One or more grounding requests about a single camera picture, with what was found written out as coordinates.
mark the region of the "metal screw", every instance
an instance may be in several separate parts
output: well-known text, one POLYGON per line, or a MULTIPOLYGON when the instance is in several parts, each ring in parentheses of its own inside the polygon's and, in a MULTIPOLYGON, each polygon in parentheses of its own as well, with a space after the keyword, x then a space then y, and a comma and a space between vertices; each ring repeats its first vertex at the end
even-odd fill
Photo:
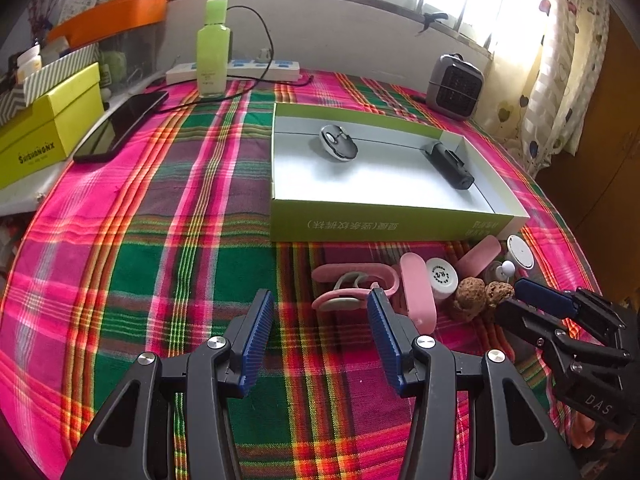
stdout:
POLYGON ((222 348, 226 345, 226 339, 221 335, 215 335, 211 339, 207 341, 207 346, 212 350, 217 350, 218 348, 222 348))
POLYGON ((491 361, 493 361, 494 363, 501 363, 505 360, 504 354, 496 349, 489 350, 487 352, 487 355, 489 356, 489 359, 491 359, 491 361))
POLYGON ((421 335, 415 342, 420 348, 433 348, 436 346, 436 340, 430 335, 421 335))
POLYGON ((149 365, 155 360, 156 354, 153 352, 142 352, 142 354, 138 356, 138 362, 143 366, 149 365))

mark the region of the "striped box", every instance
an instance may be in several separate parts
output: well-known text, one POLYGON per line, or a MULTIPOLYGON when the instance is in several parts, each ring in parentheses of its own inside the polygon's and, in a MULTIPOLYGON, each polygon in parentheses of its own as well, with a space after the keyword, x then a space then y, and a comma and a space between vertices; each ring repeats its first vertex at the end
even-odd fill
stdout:
POLYGON ((16 85, 0 97, 0 126, 7 124, 16 114, 65 79, 98 61, 98 44, 93 43, 67 54, 16 85))

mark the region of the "white container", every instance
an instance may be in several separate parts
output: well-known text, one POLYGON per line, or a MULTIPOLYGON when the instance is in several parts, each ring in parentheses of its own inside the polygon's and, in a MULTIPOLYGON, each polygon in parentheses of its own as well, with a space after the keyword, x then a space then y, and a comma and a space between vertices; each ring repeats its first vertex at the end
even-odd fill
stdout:
POLYGON ((430 258, 426 261, 429 284, 436 304, 442 303, 458 288, 456 269, 442 258, 430 258))
POLYGON ((22 84, 25 79, 42 68, 40 45, 37 44, 32 46, 29 50, 20 54, 20 56, 18 56, 17 63, 18 72, 15 75, 15 79, 18 84, 22 84))
POLYGON ((47 43, 47 46, 40 51, 42 65, 47 66, 60 59, 60 54, 69 50, 69 43, 64 36, 47 43))
POLYGON ((533 253, 527 243, 516 235, 511 235, 507 238, 506 259, 513 262, 516 267, 525 270, 533 269, 535 263, 533 253))

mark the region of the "white mouse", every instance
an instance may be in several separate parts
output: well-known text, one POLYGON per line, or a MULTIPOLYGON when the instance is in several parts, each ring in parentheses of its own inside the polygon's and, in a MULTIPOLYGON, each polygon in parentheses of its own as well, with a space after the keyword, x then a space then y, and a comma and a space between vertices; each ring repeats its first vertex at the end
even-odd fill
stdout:
POLYGON ((319 137, 320 144, 333 158, 342 162, 356 158, 358 147, 340 126, 328 124, 320 130, 319 137))

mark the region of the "open cardboard box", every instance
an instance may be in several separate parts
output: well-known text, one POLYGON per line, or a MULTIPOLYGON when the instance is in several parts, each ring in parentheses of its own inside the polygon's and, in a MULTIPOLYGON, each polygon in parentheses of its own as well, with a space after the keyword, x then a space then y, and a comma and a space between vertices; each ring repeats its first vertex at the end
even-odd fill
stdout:
POLYGON ((0 189, 65 160, 104 113, 93 63, 0 127, 0 189))
POLYGON ((505 239, 529 220, 494 168, 463 136, 379 114, 275 105, 271 141, 271 240, 505 239), (318 133, 337 124, 358 147, 340 162, 318 133), (440 140, 475 178, 453 189, 421 149, 440 140))

